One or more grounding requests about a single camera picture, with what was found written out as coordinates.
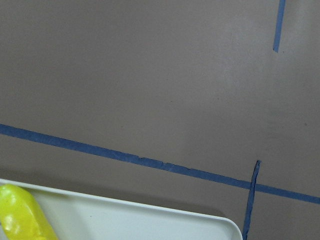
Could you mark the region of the yellow banana front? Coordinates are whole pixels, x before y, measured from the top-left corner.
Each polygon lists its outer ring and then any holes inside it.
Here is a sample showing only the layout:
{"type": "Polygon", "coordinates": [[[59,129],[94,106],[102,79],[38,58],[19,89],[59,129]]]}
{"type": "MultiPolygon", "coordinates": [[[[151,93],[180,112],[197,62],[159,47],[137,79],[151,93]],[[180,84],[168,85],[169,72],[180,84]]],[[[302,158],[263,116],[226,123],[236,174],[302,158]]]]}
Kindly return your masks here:
{"type": "Polygon", "coordinates": [[[33,195],[16,185],[0,187],[0,224],[9,240],[58,239],[33,195]]]}

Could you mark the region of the cream bear tray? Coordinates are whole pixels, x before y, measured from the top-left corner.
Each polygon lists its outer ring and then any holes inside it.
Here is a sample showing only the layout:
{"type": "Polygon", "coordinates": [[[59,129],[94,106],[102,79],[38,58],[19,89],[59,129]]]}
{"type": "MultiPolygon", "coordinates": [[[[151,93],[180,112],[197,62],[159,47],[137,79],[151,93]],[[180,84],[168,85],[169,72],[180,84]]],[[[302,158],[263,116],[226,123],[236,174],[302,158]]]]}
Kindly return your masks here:
{"type": "Polygon", "coordinates": [[[1,179],[31,193],[60,240],[240,240],[228,218],[1,179]]]}

